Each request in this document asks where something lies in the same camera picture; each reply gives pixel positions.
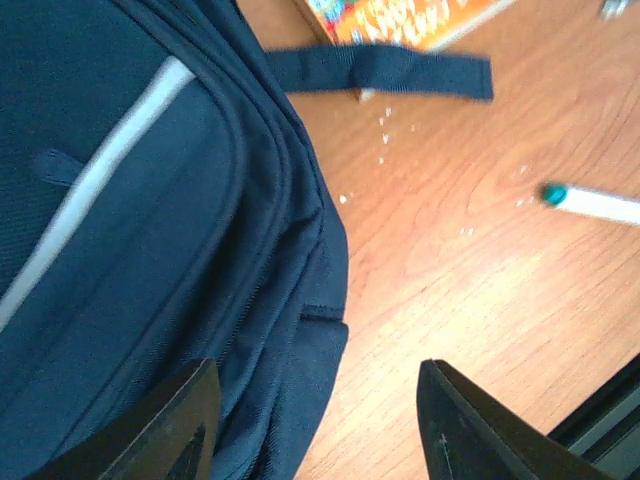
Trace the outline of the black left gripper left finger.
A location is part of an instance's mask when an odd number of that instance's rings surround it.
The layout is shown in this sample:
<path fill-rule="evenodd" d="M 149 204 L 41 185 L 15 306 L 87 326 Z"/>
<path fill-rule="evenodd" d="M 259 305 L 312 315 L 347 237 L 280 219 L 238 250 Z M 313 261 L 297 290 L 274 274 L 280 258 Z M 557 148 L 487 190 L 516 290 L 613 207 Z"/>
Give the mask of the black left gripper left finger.
<path fill-rule="evenodd" d="M 220 418 L 216 363 L 189 362 L 31 479 L 208 479 Z"/>

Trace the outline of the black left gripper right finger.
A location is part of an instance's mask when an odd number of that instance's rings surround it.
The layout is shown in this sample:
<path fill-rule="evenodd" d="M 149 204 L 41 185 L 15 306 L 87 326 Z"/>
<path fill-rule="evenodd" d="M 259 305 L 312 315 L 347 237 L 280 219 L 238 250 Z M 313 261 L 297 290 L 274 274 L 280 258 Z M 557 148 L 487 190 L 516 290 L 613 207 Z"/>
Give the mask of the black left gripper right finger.
<path fill-rule="evenodd" d="M 417 418 L 431 479 L 608 479 L 443 360 L 425 360 Z"/>

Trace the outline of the navy blue student backpack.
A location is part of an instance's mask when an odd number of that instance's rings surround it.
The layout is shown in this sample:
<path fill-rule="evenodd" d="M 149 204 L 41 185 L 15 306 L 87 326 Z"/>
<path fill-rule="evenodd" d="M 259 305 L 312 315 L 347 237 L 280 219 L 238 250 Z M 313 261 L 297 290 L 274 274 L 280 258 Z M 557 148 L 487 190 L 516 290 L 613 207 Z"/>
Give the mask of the navy blue student backpack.
<path fill-rule="evenodd" d="M 345 229 L 292 93 L 493 96 L 490 61 L 266 50 L 233 1 L 1 5 L 1 475 L 195 359 L 215 479 L 291 479 L 348 338 Z"/>

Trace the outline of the green capped white marker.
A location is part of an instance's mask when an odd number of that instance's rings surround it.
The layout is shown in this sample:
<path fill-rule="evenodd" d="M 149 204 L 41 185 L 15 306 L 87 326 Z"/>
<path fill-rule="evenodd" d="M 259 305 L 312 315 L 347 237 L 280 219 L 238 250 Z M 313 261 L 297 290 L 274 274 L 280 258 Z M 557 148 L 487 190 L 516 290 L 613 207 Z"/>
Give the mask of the green capped white marker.
<path fill-rule="evenodd" d="M 639 225 L 639 201 L 564 183 L 542 187 L 542 200 L 550 207 L 577 215 Z"/>

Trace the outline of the orange Treehouse paperback book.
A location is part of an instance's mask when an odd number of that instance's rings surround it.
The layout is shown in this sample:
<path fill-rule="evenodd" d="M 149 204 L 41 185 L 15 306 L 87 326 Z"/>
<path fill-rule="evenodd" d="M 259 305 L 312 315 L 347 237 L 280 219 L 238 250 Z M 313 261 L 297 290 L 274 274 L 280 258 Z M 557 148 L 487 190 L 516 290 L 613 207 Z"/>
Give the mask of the orange Treehouse paperback book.
<path fill-rule="evenodd" d="M 295 3 L 319 37 L 334 45 L 394 44 L 420 51 L 446 47 L 511 4 L 510 0 Z"/>

